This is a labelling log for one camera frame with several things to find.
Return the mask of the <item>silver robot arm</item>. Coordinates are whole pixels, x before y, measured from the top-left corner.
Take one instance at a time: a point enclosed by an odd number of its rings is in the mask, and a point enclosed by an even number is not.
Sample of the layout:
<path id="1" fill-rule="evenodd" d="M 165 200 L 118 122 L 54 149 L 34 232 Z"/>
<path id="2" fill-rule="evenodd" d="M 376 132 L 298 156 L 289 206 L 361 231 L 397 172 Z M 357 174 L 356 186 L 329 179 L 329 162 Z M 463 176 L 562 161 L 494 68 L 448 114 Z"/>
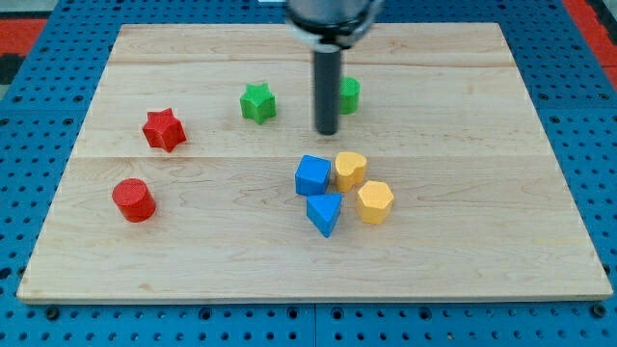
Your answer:
<path id="1" fill-rule="evenodd" d="M 372 27 L 383 0 L 287 0 L 286 22 L 312 50 L 313 122 L 317 133 L 339 128 L 342 52 Z"/>

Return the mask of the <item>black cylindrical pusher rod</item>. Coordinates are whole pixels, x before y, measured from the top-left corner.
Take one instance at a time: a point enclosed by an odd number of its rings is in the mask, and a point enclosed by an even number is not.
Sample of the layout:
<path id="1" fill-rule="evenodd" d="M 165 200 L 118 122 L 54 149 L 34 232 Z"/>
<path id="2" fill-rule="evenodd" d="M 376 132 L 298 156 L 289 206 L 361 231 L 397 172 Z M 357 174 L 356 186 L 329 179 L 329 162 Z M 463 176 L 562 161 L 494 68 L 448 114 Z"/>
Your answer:
<path id="1" fill-rule="evenodd" d="M 335 135 L 339 124 L 341 53 L 313 52 L 314 125 L 321 135 Z"/>

